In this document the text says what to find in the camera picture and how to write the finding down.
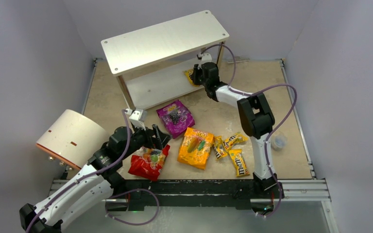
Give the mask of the yellow M&M candy bag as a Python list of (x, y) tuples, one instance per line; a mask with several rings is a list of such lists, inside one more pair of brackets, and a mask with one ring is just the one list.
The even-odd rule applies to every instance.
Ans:
[(184, 75), (186, 76), (188, 82), (194, 86), (194, 87), (198, 87), (199, 85), (195, 85), (194, 82), (193, 82), (193, 79), (192, 79), (192, 74), (193, 74), (193, 69), (189, 69), (189, 70), (185, 70), (183, 71)]

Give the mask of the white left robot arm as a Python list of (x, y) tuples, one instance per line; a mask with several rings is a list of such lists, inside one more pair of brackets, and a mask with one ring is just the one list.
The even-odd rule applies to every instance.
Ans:
[(22, 228), (27, 233), (61, 233), (94, 205), (125, 189), (126, 180), (117, 172), (123, 159), (142, 147), (162, 150), (170, 140), (157, 125), (150, 129), (116, 128), (65, 185), (41, 202), (27, 203), (20, 209)]

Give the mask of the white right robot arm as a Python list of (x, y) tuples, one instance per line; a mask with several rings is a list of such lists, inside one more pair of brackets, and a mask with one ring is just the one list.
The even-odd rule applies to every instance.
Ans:
[(237, 108), (241, 128), (249, 137), (253, 149), (255, 184), (262, 191), (272, 188), (282, 191), (268, 142), (275, 118), (263, 92), (252, 94), (228, 86), (220, 80), (218, 66), (213, 62), (195, 64), (190, 78), (193, 84), (203, 86), (212, 100)]

